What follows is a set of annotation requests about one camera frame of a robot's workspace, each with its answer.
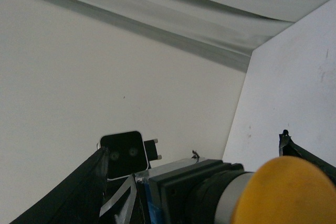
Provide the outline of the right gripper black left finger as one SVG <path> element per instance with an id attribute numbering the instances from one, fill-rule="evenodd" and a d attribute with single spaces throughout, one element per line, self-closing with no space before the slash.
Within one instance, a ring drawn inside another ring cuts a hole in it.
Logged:
<path id="1" fill-rule="evenodd" d="M 12 223 L 98 223 L 108 164 L 102 147 Z"/>

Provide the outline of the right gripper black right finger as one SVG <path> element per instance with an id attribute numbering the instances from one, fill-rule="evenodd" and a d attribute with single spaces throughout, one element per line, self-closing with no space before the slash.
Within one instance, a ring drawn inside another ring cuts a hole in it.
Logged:
<path id="1" fill-rule="evenodd" d="M 279 134 L 279 155 L 302 158 L 316 165 L 328 177 L 335 177 L 335 167 L 295 144 L 291 139 L 288 130 L 283 130 L 283 132 Z"/>

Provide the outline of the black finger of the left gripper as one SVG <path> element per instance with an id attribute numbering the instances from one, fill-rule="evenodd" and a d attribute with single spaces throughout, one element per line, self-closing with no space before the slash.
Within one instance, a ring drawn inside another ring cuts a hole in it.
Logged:
<path id="1" fill-rule="evenodd" d="M 151 223 L 148 178 L 140 174 L 108 180 L 99 223 Z"/>

